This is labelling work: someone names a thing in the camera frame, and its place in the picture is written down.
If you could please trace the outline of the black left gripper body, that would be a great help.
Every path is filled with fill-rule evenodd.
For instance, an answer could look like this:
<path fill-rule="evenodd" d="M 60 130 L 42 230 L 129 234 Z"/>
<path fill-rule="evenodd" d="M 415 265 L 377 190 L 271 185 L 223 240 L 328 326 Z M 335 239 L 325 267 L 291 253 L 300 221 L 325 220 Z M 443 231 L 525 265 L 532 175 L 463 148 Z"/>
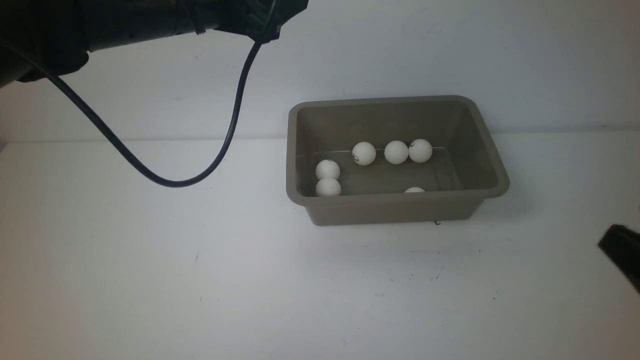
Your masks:
<path fill-rule="evenodd" d="M 308 0 L 222 0 L 215 30 L 267 44 L 279 39 L 283 25 L 308 4 Z"/>

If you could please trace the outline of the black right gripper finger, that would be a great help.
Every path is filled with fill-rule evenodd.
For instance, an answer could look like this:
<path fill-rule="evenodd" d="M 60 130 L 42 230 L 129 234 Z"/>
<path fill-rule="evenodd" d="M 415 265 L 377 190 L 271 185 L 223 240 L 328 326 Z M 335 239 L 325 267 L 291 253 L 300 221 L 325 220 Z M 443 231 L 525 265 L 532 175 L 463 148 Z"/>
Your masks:
<path fill-rule="evenodd" d="M 625 225 L 612 224 L 598 247 L 640 292 L 640 234 Z"/>

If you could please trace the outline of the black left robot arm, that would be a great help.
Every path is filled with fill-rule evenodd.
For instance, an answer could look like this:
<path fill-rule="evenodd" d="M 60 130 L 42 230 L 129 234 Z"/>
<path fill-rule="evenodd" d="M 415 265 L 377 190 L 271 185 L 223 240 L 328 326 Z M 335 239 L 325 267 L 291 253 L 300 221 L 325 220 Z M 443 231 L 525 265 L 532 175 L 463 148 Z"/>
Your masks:
<path fill-rule="evenodd" d="M 3 0 L 1 43 L 63 76 L 90 52 L 176 35 L 214 30 L 269 43 L 307 7 L 306 0 Z"/>

